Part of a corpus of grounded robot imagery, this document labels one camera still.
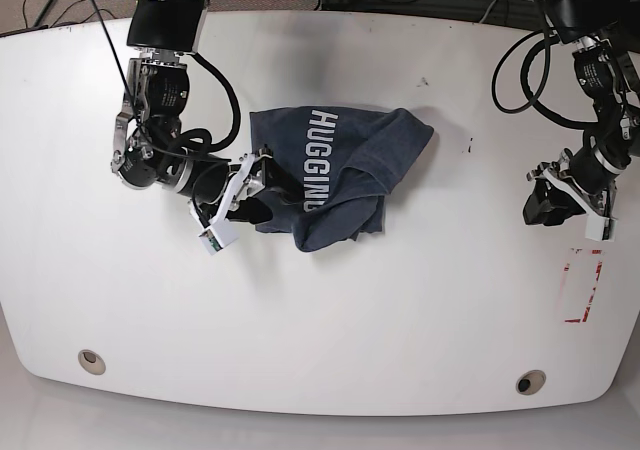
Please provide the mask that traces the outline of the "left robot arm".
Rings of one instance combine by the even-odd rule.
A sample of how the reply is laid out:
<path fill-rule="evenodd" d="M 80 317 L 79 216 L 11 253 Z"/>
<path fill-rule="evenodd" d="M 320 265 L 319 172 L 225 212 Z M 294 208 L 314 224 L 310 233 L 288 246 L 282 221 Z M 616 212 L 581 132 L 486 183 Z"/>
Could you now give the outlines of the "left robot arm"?
<path fill-rule="evenodd" d="M 613 225 L 615 180 L 639 153 L 639 75 L 629 56 L 639 42 L 639 0 L 540 0 L 553 27 L 549 44 L 575 44 L 576 80 L 592 100 L 593 122 L 569 120 L 540 102 L 534 109 L 559 126 L 579 130 L 582 146 L 542 162 L 527 178 L 534 184 L 523 208 L 528 225 L 559 226 L 573 216 Z"/>

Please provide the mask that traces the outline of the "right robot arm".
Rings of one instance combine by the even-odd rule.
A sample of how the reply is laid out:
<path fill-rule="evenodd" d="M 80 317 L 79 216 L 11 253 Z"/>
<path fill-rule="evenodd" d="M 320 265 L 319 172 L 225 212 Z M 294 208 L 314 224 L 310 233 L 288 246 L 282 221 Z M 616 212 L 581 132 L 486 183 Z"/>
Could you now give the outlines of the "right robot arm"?
<path fill-rule="evenodd" d="M 188 197 L 204 228 L 220 220 L 258 225 L 272 210 L 259 195 L 273 193 L 289 205 L 304 197 L 303 186 L 263 145 L 239 163 L 220 157 L 238 137 L 241 110 L 228 79 L 197 51 L 210 0 L 137 0 L 127 44 L 140 54 L 121 72 L 124 96 L 116 118 L 111 170 L 134 189 L 154 184 Z M 223 87 L 231 128 L 214 141 L 206 128 L 185 130 L 180 119 L 191 93 L 184 55 Z"/>

